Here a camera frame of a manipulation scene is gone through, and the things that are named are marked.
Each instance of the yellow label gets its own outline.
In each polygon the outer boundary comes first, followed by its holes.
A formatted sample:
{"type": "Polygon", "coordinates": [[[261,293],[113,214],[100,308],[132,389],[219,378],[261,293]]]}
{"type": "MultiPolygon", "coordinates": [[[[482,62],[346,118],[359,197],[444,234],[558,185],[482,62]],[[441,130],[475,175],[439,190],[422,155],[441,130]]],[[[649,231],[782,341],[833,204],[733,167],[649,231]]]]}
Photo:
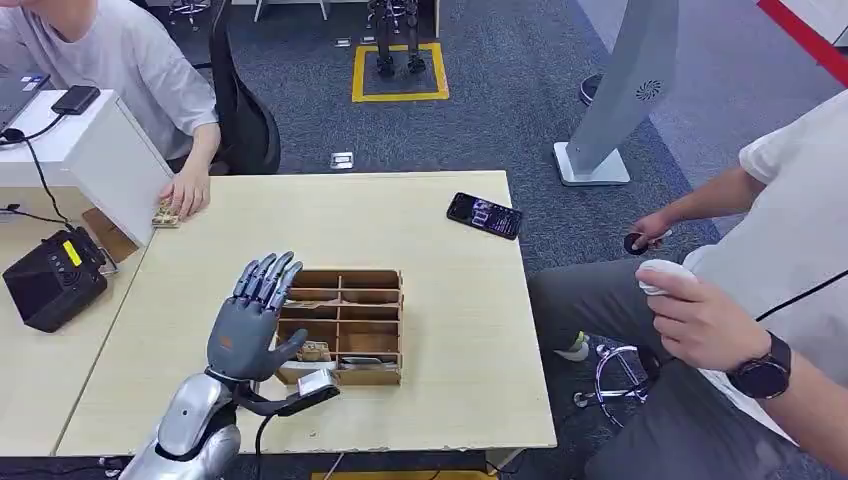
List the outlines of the yellow label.
{"type": "Polygon", "coordinates": [[[82,259],[79,258],[79,254],[76,250],[74,250],[74,246],[71,245],[71,241],[66,240],[62,246],[65,247],[65,251],[68,252],[68,257],[71,258],[71,263],[73,263],[75,267],[79,267],[82,263],[82,259]]]}

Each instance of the gray pants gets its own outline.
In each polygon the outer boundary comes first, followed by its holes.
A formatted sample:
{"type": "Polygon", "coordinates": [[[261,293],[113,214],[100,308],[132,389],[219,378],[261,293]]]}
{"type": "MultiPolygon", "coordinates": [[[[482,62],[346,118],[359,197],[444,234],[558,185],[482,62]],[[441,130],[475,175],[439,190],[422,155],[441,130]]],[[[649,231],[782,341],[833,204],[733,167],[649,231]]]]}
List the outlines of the gray pants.
{"type": "MultiPolygon", "coordinates": [[[[529,282],[539,344],[567,349],[577,332],[650,347],[668,358],[634,279],[640,260],[547,270],[529,282]]],[[[736,409],[697,370],[663,368],[648,401],[586,465],[591,480],[756,480],[799,450],[736,409]]]]}

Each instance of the cardboard compartment organizer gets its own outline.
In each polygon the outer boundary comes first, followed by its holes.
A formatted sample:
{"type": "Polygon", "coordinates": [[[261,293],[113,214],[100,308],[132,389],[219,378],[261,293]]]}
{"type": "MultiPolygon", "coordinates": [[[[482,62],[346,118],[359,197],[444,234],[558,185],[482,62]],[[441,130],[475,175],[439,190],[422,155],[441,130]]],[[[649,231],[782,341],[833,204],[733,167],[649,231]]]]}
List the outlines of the cardboard compartment organizer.
{"type": "Polygon", "coordinates": [[[286,384],[321,368],[342,385],[398,385],[402,367],[403,281],[395,270],[304,270],[280,313],[277,342],[309,331],[286,384]]]}

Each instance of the silver robotic arm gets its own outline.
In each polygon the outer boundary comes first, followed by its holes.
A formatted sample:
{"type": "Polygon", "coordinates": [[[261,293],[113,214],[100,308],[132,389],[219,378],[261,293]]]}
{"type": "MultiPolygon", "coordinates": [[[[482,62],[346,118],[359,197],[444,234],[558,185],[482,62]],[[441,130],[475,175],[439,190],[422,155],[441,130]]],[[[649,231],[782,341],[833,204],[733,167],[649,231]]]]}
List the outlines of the silver robotic arm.
{"type": "Polygon", "coordinates": [[[270,401],[252,390],[292,358],[306,340],[297,331],[270,350],[280,309],[303,268],[294,254],[254,260],[224,301],[206,346],[209,367],[177,390],[150,441],[121,474],[121,480],[217,480],[238,455],[241,434],[236,408],[261,416],[290,416],[338,395],[332,375],[320,370],[298,382],[298,391],[270,401]]]}

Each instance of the sleeve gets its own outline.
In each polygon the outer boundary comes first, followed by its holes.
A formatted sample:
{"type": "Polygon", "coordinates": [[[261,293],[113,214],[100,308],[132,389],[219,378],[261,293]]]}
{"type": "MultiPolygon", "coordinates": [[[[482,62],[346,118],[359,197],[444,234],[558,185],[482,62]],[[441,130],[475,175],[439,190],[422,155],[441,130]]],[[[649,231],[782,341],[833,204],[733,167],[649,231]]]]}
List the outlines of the sleeve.
{"type": "Polygon", "coordinates": [[[32,56],[12,19],[11,8],[0,8],[0,73],[23,70],[32,65],[32,56]]]}
{"type": "Polygon", "coordinates": [[[768,185],[781,168],[800,157],[804,144],[817,131],[848,112],[848,90],[827,100],[791,124],[761,137],[739,152],[739,163],[748,174],[768,185]]]}
{"type": "Polygon", "coordinates": [[[158,20],[141,12],[132,28],[133,51],[142,80],[174,125],[186,135],[217,123],[215,93],[189,63],[158,20]]]}

